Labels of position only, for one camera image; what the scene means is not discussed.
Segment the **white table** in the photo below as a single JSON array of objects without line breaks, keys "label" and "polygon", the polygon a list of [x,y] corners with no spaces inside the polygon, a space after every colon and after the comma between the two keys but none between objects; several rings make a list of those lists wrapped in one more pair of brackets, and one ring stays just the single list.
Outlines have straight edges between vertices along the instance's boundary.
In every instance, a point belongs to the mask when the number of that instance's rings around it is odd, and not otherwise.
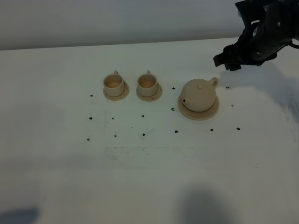
[{"label": "white table", "polygon": [[[37,224],[298,223],[299,51],[216,68],[235,41],[0,51],[0,212],[36,208]],[[114,70],[130,93],[112,102],[102,81]],[[147,70],[163,88],[151,103],[135,93]],[[212,77],[218,113],[184,117],[184,84]]]}]

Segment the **teapot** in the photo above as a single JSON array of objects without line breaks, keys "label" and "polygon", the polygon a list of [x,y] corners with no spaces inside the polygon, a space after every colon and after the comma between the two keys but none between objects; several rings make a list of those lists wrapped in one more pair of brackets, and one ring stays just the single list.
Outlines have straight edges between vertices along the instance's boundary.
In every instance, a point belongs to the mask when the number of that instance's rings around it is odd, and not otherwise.
[{"label": "teapot", "polygon": [[218,78],[214,77],[209,81],[204,79],[193,79],[185,84],[179,100],[184,107],[192,112],[205,112],[209,110],[216,101],[215,88]]}]

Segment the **cup rim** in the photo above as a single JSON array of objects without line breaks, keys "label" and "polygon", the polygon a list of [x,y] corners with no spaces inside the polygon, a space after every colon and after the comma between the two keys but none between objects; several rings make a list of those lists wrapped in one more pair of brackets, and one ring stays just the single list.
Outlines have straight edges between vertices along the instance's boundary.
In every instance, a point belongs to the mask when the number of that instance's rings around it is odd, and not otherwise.
[{"label": "cup rim", "polygon": [[[109,76],[119,76],[120,78],[121,78],[121,83],[118,85],[118,86],[116,86],[116,87],[108,87],[108,86],[106,86],[106,84],[105,84],[105,80],[106,80],[106,78],[108,78]],[[116,89],[116,88],[119,88],[120,86],[122,86],[124,84],[124,80],[123,80],[123,78],[122,78],[122,76],[120,75],[120,74],[110,74],[110,75],[107,75],[105,78],[104,78],[104,80],[103,80],[103,85],[104,85],[104,87],[105,88],[107,88],[107,89]]]},{"label": "cup rim", "polygon": [[[154,77],[155,78],[155,84],[152,86],[152,87],[149,87],[149,88],[144,88],[144,87],[142,87],[140,84],[139,84],[139,79],[142,77],[142,76],[146,76],[146,75],[148,75],[148,76],[152,76],[152,77]],[[144,90],[150,90],[150,89],[153,89],[153,88],[155,88],[155,86],[158,84],[158,80],[157,80],[157,78],[156,78],[156,76],[154,76],[153,74],[143,74],[143,75],[141,75],[141,76],[139,76],[139,78],[137,79],[137,85],[138,85],[138,88],[141,88],[141,89],[144,89]]]}]

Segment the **teapot handle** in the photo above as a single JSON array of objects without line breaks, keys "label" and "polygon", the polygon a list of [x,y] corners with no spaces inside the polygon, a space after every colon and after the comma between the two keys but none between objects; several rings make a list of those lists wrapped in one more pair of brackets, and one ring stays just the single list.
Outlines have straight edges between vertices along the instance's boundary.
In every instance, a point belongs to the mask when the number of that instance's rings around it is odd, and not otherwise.
[{"label": "teapot handle", "polygon": [[217,85],[218,85],[218,82],[219,82],[219,80],[218,80],[218,78],[216,78],[216,77],[214,77],[214,78],[211,78],[210,80],[209,80],[209,83],[216,89],[216,87],[217,87]]}]

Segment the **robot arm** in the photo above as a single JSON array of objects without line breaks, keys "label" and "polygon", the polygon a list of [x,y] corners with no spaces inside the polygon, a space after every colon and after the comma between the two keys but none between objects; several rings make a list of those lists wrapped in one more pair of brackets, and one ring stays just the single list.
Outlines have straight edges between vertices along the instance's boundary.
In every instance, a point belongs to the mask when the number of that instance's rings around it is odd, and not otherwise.
[{"label": "robot arm", "polygon": [[214,57],[216,66],[227,70],[241,64],[262,65],[277,57],[277,52],[299,40],[299,0],[245,0],[236,3],[245,29],[237,43],[226,46]]}]

